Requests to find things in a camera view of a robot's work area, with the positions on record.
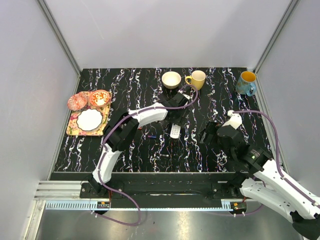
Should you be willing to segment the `white remote control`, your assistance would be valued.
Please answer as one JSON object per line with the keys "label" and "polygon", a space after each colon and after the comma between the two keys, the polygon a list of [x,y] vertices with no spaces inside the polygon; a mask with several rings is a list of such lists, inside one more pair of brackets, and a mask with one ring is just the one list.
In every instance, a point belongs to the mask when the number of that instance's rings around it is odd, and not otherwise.
{"label": "white remote control", "polygon": [[172,139],[179,139],[180,131],[181,131],[181,126],[173,123],[170,130],[170,137]]}

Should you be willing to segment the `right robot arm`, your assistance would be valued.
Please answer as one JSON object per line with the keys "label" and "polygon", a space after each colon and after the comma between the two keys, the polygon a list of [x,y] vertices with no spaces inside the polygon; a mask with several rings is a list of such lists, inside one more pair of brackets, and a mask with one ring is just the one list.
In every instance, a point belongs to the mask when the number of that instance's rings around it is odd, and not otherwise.
{"label": "right robot arm", "polygon": [[209,122],[201,132],[201,143],[220,147],[237,172],[226,192],[260,202],[287,219],[308,240],[320,237],[320,198],[305,189],[262,148],[247,144],[231,124]]}

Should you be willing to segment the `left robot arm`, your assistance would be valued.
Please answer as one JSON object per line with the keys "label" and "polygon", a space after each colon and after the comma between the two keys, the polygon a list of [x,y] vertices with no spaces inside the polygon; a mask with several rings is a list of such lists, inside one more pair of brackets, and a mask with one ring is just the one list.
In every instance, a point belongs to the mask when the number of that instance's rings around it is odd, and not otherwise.
{"label": "left robot arm", "polygon": [[98,198],[107,195],[109,189],[106,183],[111,180],[120,154],[130,147],[138,128],[163,120],[180,125],[187,107],[191,104],[191,97],[180,90],[169,100],[140,109],[115,111],[104,128],[102,152],[88,179],[91,192]]}

